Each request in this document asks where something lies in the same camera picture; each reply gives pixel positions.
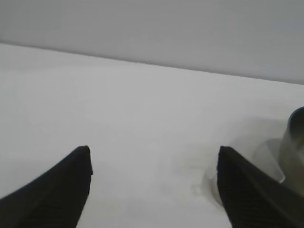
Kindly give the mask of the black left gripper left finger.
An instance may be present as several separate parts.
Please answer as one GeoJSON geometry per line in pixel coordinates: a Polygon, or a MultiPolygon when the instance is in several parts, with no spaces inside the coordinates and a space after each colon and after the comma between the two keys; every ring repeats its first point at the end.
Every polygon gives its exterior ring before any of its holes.
{"type": "Polygon", "coordinates": [[[85,207],[93,168],[88,146],[0,200],[2,228],[75,228],[85,207]]]}

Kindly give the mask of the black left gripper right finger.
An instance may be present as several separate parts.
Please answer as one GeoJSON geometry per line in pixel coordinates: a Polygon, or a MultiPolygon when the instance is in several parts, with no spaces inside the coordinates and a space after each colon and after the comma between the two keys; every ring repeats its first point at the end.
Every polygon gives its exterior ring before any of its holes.
{"type": "Polygon", "coordinates": [[[236,150],[221,146],[217,187],[234,228],[302,228],[304,199],[254,166],[236,150]]]}

